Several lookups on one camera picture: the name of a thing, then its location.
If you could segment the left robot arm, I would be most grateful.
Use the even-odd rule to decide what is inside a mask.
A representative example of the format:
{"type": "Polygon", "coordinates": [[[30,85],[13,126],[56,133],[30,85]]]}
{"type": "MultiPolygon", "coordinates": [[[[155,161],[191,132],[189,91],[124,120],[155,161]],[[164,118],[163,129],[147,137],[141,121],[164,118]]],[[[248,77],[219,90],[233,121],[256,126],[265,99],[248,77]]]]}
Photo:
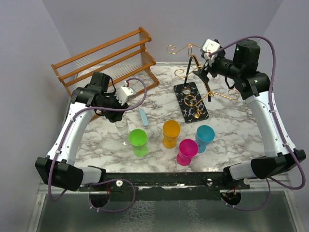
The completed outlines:
{"type": "Polygon", "coordinates": [[[72,92],[69,113],[65,124],[46,157],[38,157],[35,168],[43,183],[65,190],[76,191],[81,185],[90,184],[100,191],[107,179],[99,168],[78,168],[75,164],[77,149],[84,131],[100,110],[101,116],[111,123],[121,121],[127,103],[120,103],[116,92],[108,92],[112,78],[102,72],[94,72],[85,87],[72,92]]]}

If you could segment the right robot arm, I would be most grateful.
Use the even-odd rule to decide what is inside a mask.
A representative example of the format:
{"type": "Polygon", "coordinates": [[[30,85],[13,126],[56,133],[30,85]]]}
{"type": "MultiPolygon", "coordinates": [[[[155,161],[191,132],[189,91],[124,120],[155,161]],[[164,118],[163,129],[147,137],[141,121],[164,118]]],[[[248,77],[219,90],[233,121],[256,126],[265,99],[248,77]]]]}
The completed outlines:
{"type": "Polygon", "coordinates": [[[207,75],[230,78],[236,90],[250,108],[264,144],[265,156],[224,168],[222,184],[233,189],[244,178],[270,178],[287,172],[306,158],[304,150],[296,149],[277,111],[270,78],[259,72],[260,46],[254,40],[236,43],[234,57],[225,57],[225,50],[217,40],[207,39],[201,47],[204,66],[194,73],[205,83],[207,75]]]}

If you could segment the wooden shelf rack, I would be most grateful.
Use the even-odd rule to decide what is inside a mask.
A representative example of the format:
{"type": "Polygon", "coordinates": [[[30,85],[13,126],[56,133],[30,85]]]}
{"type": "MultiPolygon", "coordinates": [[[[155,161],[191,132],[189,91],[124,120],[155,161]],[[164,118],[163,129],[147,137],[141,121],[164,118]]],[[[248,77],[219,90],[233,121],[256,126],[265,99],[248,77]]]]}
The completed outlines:
{"type": "Polygon", "coordinates": [[[115,85],[139,73],[147,74],[144,82],[147,89],[152,89],[159,85],[159,80],[151,71],[156,61],[146,48],[151,40],[150,33],[139,27],[51,67],[69,95],[88,84],[93,72],[109,75],[115,85]]]}

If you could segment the light blue nail file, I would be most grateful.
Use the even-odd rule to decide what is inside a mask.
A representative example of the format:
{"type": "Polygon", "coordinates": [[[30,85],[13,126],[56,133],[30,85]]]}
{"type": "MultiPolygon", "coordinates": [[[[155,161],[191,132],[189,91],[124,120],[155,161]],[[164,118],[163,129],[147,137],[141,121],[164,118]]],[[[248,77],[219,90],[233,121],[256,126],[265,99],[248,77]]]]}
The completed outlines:
{"type": "Polygon", "coordinates": [[[141,108],[139,110],[139,113],[140,113],[140,117],[141,117],[141,121],[142,121],[143,126],[145,128],[149,127],[149,122],[148,122],[148,118],[147,118],[147,115],[145,113],[145,110],[141,108]]]}

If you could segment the green plastic goblet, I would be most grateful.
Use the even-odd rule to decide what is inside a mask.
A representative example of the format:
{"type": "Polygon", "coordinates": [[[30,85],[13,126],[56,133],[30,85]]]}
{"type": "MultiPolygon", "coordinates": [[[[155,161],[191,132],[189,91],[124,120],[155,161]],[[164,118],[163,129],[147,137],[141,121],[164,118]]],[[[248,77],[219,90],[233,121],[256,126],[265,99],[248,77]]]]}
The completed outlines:
{"type": "Polygon", "coordinates": [[[137,157],[144,157],[148,153],[147,139],[147,134],[142,129],[134,129],[129,133],[128,140],[137,157]]]}

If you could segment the orange plastic goblet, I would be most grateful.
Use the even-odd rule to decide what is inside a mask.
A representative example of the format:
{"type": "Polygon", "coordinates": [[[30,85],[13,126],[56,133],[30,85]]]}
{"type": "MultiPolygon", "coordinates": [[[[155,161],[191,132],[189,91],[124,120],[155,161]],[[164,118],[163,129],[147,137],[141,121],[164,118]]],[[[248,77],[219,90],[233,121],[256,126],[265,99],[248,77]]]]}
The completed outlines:
{"type": "Polygon", "coordinates": [[[168,120],[163,125],[162,144],[165,148],[172,149],[176,146],[177,138],[180,134],[180,124],[175,120],[168,120]]]}

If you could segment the blue plastic goblet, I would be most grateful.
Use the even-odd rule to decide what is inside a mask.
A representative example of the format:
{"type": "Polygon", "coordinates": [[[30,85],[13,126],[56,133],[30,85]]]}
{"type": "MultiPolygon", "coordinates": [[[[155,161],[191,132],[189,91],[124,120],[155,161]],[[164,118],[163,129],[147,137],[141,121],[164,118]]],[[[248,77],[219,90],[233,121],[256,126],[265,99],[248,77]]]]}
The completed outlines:
{"type": "Polygon", "coordinates": [[[198,145],[198,153],[203,153],[206,150],[206,146],[210,144],[215,138],[215,131],[208,125],[199,126],[196,135],[195,142],[198,145]]]}

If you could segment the pink plastic goblet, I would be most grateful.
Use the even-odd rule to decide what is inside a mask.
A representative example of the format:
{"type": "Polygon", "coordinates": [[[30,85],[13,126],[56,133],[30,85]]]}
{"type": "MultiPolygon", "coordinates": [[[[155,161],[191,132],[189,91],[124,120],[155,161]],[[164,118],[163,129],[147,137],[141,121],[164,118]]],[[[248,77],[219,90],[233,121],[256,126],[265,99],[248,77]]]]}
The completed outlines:
{"type": "Polygon", "coordinates": [[[176,160],[179,165],[186,166],[191,163],[192,158],[198,153],[198,145],[192,139],[184,139],[179,144],[176,160]]]}

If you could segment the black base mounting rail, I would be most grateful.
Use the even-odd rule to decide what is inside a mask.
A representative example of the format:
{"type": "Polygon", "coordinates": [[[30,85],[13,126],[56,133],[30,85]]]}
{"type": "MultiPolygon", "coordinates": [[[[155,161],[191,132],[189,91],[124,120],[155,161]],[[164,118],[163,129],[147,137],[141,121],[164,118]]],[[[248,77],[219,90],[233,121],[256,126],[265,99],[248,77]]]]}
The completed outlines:
{"type": "Polygon", "coordinates": [[[243,190],[250,186],[243,180],[225,180],[223,172],[184,173],[104,173],[102,181],[120,179],[122,186],[87,184],[79,191],[104,194],[110,192],[112,201],[130,201],[133,190],[137,201],[219,200],[221,190],[243,190]]]}

